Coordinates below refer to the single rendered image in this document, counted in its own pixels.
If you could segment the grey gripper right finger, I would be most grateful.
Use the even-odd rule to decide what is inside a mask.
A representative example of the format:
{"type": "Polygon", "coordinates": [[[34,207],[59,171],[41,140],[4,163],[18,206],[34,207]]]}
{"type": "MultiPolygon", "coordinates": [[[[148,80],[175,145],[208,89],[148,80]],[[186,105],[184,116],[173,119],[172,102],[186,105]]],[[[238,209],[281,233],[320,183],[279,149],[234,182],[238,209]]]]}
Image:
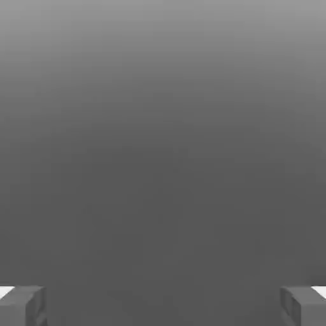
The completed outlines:
{"type": "Polygon", "coordinates": [[[326,326],[326,286],[280,288],[283,326],[326,326]]]}

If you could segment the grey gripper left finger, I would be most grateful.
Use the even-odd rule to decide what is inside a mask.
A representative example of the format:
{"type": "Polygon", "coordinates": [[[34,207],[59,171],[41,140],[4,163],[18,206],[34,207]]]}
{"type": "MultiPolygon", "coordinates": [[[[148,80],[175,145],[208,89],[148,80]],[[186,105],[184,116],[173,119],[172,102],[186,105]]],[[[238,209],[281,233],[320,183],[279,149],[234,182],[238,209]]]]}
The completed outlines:
{"type": "Polygon", "coordinates": [[[46,287],[0,285],[0,326],[48,326],[46,287]]]}

